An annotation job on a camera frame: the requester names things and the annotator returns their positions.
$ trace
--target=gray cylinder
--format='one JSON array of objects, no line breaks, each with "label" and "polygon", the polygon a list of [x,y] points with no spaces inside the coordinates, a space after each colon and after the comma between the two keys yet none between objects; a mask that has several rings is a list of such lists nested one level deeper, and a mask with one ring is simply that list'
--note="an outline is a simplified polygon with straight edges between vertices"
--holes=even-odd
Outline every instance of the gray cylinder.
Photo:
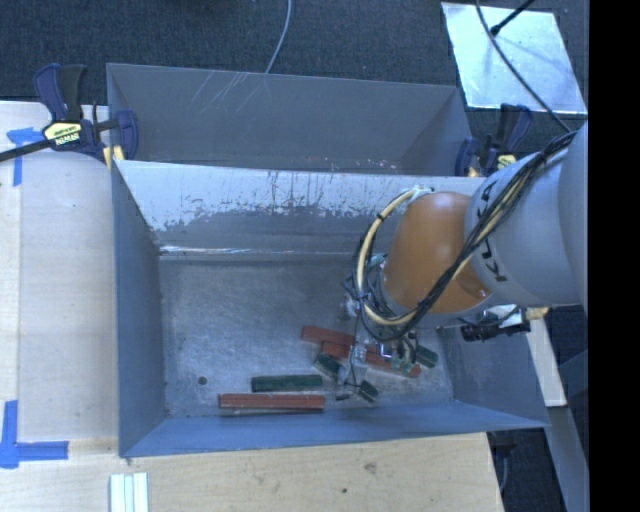
[{"label": "gray cylinder", "polygon": [[[586,304],[586,266],[580,266],[586,261],[586,186],[579,186],[586,184],[586,138],[585,125],[472,257],[480,280],[504,303]],[[467,211],[465,236],[530,158],[492,174],[480,186]]]}]

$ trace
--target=black carpet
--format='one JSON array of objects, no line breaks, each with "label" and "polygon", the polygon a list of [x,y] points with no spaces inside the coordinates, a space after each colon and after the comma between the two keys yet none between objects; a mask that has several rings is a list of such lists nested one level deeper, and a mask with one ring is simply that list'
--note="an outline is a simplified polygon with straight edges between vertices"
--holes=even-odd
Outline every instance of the black carpet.
[{"label": "black carpet", "polygon": [[[459,85],[439,1],[293,0],[287,37],[272,72],[394,82]],[[519,0],[483,5],[515,8]],[[0,18],[0,99],[34,100],[33,74],[46,64],[89,67],[82,103],[106,104],[105,64],[122,62],[264,71],[276,47],[286,0],[4,0]],[[589,104],[589,0],[539,0],[553,12]],[[535,114],[523,156],[561,133]],[[496,111],[468,110],[472,133],[495,133]],[[565,122],[577,129],[581,119]],[[559,363],[587,346],[582,308],[558,308],[546,319]],[[588,394],[572,401],[588,456]],[[513,432],[504,493],[507,512],[564,511],[545,436]]]}]

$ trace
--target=yellow cable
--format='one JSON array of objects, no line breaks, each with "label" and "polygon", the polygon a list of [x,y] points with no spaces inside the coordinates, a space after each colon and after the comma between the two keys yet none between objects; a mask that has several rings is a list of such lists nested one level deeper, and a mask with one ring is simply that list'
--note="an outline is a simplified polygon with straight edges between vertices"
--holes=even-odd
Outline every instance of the yellow cable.
[{"label": "yellow cable", "polygon": [[[411,199],[416,194],[416,192],[418,192],[418,189],[414,188],[396,197],[393,201],[391,201],[386,206],[384,210],[382,210],[382,213],[380,213],[379,216],[372,222],[371,226],[369,226],[369,230],[367,231],[364,241],[362,242],[360,254],[358,255],[358,265],[356,267],[356,287],[357,287],[358,293],[361,293],[362,289],[364,288],[365,262],[367,259],[367,254],[369,252],[369,247],[371,246],[373,237],[376,234],[376,231],[378,230],[378,228],[380,227],[380,224],[382,224],[382,221],[386,219],[387,216],[389,216],[389,214],[393,212],[393,210],[395,210],[398,206],[400,206],[405,201],[408,201],[409,199]],[[411,320],[413,316],[416,314],[416,310],[414,309],[403,316],[396,316],[390,319],[384,318],[378,315],[375,311],[373,311],[373,309],[371,309],[367,304],[364,304],[364,311],[367,314],[367,316],[377,324],[389,325],[389,326],[406,323],[409,320]]]}]

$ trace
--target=blue tape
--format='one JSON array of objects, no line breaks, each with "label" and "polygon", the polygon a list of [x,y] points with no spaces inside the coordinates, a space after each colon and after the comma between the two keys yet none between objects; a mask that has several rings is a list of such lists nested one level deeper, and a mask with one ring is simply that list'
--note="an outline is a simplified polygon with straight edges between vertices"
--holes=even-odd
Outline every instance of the blue tape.
[{"label": "blue tape", "polygon": [[18,443],[18,401],[5,402],[0,441],[0,468],[16,469],[20,462],[67,460],[69,441]]},{"label": "blue tape", "polygon": [[[33,128],[21,128],[19,130],[10,130],[7,132],[7,137],[13,142],[16,147],[20,147],[24,144],[31,144],[32,142],[40,142],[44,140],[42,133],[34,130]],[[22,157],[19,156],[15,159],[13,164],[13,186],[17,187],[22,183]]]}]

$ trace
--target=green wooden block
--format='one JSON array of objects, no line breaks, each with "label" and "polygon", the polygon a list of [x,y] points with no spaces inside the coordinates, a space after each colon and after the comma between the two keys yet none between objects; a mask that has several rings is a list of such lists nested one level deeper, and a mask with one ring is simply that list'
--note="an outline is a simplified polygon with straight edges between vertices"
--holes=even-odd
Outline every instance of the green wooden block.
[{"label": "green wooden block", "polygon": [[253,377],[251,391],[306,391],[322,387],[320,375],[274,375]]},{"label": "green wooden block", "polygon": [[340,371],[340,363],[337,359],[328,356],[324,352],[320,352],[315,362],[313,363],[318,370],[331,377],[332,379],[338,378],[338,372]]},{"label": "green wooden block", "polygon": [[422,345],[419,345],[418,351],[416,352],[416,359],[421,365],[426,366],[427,368],[433,368],[438,362],[438,354],[426,347],[423,347]]},{"label": "green wooden block", "polygon": [[366,380],[363,380],[358,388],[358,395],[367,402],[375,402],[376,398],[378,398],[378,393],[378,389]]}]

